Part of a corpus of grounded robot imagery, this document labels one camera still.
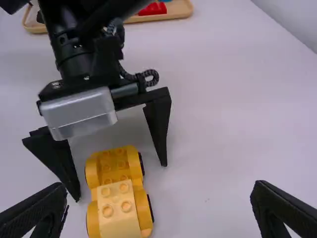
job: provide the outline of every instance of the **lego stud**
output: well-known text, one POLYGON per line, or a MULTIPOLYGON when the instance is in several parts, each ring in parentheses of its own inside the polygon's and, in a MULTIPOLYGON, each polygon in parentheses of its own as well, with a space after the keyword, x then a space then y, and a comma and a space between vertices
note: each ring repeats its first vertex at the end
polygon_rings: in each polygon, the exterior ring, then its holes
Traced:
POLYGON ((111 167, 109 166, 109 164, 104 164, 103 165, 103 171, 104 172, 109 172, 111 170, 111 167))
POLYGON ((113 215, 113 208, 110 205, 106 205, 103 208, 103 216, 108 218, 111 217, 113 215))
POLYGON ((112 183, 112 179, 106 178, 106 179, 104 180, 104 184, 109 184, 109 183, 112 183))
POLYGON ((109 151, 107 150, 107 151, 103 151, 103 156, 104 157, 108 157, 109 156, 109 151))
POLYGON ((104 187, 102 190, 101 190, 101 194, 102 196, 104 197, 108 197, 111 193, 111 189, 109 187, 104 187))
POLYGON ((127 179, 129 179, 127 175, 122 175, 121 178, 120 178, 121 181, 124 181, 124 180, 127 180, 127 179))
POLYGON ((123 212, 130 212, 132 209, 132 204, 131 202, 128 202, 128 201, 124 201, 122 204, 121 204, 121 210, 123 212))
POLYGON ((118 169, 124 169, 125 168, 125 161, 119 160, 117 163, 118 169))
POLYGON ((124 154, 124 150, 122 148, 117 148, 117 149, 115 149, 114 152, 116 155, 123 155, 124 154))
POLYGON ((126 193, 127 191, 129 191, 129 185, 127 185, 126 183, 122 183, 120 184, 119 189, 122 193, 126 193))

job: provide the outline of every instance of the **black cable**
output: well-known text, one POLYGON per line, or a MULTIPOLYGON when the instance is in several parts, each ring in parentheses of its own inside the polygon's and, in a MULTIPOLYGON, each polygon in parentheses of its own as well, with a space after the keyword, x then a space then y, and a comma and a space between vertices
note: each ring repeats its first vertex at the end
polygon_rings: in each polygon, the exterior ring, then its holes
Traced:
MULTIPOLYGON (((111 21, 111 23, 107 27, 106 35, 118 36, 119 41, 123 45, 125 37, 123 21, 120 18, 115 18, 113 21, 111 21)), ((139 76, 143 77, 144 79, 152 76, 152 80, 145 82, 146 87, 153 87, 157 85, 159 82, 159 73, 155 69, 147 69, 142 73, 130 74, 122 67, 120 62, 118 62, 118 66, 120 75, 128 81, 139 81, 139 76)))
POLYGON ((141 75, 144 79, 147 78, 147 77, 152 76, 153 77, 152 80, 146 81, 145 86, 147 88, 148 87, 153 87, 153 86, 157 85, 158 82, 159 82, 159 73, 155 69, 147 69, 147 70, 143 71, 142 73, 130 74, 122 67, 122 65, 120 63, 118 63, 118 64, 119 64, 120 75, 125 80, 135 82, 135 81, 139 80, 138 75, 141 75))

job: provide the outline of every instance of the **screw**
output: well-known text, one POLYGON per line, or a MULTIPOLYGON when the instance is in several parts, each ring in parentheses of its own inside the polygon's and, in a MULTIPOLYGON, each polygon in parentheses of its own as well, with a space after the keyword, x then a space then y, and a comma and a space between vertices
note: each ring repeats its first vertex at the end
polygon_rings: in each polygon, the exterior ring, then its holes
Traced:
POLYGON ((61 87, 60 82, 52 82, 51 85, 52 85, 53 89, 57 89, 57 88, 61 87))

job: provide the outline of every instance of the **white table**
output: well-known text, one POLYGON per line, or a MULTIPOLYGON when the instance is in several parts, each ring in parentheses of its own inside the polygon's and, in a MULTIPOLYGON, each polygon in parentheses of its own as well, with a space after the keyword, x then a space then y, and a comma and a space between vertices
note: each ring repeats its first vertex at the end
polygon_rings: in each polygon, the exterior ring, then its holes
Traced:
MULTIPOLYGON (((82 200, 69 196, 62 238, 87 237, 85 160, 126 144, 143 154, 153 238, 260 237, 249 201, 257 179, 317 207, 317 55, 248 0, 193 3, 189 19, 126 27, 124 66, 156 68, 171 92, 168 167, 141 107, 73 139, 82 200)), ((48 37, 26 33, 22 14, 0 13, 0 210, 58 181, 21 142, 45 125, 37 93, 60 79, 48 37)))

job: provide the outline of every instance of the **lego brick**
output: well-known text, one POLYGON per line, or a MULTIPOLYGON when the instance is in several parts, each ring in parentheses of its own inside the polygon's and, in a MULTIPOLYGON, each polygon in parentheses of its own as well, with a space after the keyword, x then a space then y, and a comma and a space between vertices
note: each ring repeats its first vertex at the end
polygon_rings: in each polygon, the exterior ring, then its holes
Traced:
POLYGON ((167 8, 163 2, 154 2, 148 5, 146 8, 139 11, 139 16, 160 15, 167 14, 167 8))
POLYGON ((148 196, 143 187, 137 187, 134 189, 134 199, 137 207, 142 237, 149 237, 153 230, 153 219, 148 196))
POLYGON ((129 238, 133 237, 132 234, 138 234, 135 237, 147 238, 152 233, 153 215, 143 188, 140 155, 135 147, 125 146, 94 153, 86 162, 85 173, 93 201, 87 212, 87 230, 90 238, 103 238, 105 234, 107 238, 124 238, 123 231, 116 233, 120 230, 119 226, 132 230, 129 231, 129 238), (128 203, 123 204, 124 206, 131 206, 129 216, 122 215, 120 210, 120 206, 125 201, 128 203), (108 227, 108 223, 105 224, 107 233, 102 228, 102 224, 107 221, 102 213, 103 210, 106 217, 109 216, 110 220, 114 221, 112 230, 108 227), (138 232, 133 226, 134 215, 138 222, 138 232), (126 225, 127 218, 130 219, 130 225, 126 225))
POLYGON ((97 188, 101 238, 141 238, 132 181, 97 188))
POLYGON ((94 153, 86 162, 85 173, 94 198, 94 188, 100 185, 127 179, 134 185, 142 186, 143 183, 139 153, 133 146, 94 153))
POLYGON ((88 205, 86 226, 89 238, 101 238, 99 229, 99 218, 98 218, 98 202, 91 202, 88 205))

